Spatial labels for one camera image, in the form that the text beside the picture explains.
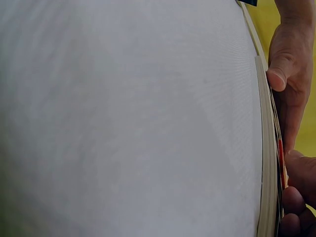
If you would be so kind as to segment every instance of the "finger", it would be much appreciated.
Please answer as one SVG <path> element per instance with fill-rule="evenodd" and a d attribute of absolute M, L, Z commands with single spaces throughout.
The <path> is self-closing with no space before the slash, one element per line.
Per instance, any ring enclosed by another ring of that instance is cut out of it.
<path fill-rule="evenodd" d="M 307 237 L 315 237 L 316 236 L 316 225 L 313 225 L 310 227 L 308 230 L 308 234 L 306 235 Z"/>
<path fill-rule="evenodd" d="M 303 231 L 308 230 L 312 225 L 314 225 L 316 223 L 316 217 L 314 216 L 312 211 L 309 210 L 307 207 L 299 215 L 299 219 L 301 222 L 301 230 L 303 230 Z"/>
<path fill-rule="evenodd" d="M 285 156 L 291 184 L 301 193 L 306 204 L 316 207 L 316 159 L 291 150 Z"/>
<path fill-rule="evenodd" d="M 280 223 L 280 232 L 283 236 L 296 236 L 301 232 L 300 219 L 295 214 L 287 214 Z"/>
<path fill-rule="evenodd" d="M 285 111 L 284 123 L 284 150 L 288 152 L 294 148 L 296 136 L 300 129 L 305 105 L 289 106 Z"/>
<path fill-rule="evenodd" d="M 283 191 L 282 204 L 286 214 L 300 215 L 306 209 L 304 199 L 295 187 L 288 187 Z"/>
<path fill-rule="evenodd" d="M 293 56 L 288 53 L 280 53 L 271 56 L 271 63 L 267 71 L 268 81 L 275 91 L 285 89 L 287 79 L 294 73 Z"/>

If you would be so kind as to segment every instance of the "book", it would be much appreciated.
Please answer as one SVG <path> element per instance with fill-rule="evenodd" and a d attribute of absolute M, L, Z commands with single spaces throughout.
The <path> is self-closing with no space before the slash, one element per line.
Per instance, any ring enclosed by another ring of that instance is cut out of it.
<path fill-rule="evenodd" d="M 243 2 L 238 2 L 244 13 L 254 46 L 262 121 L 262 187 L 257 237 L 277 237 L 280 221 L 284 216 L 282 190 L 286 188 L 286 169 L 282 135 L 273 90 L 266 70 L 267 61 L 259 37 Z"/>

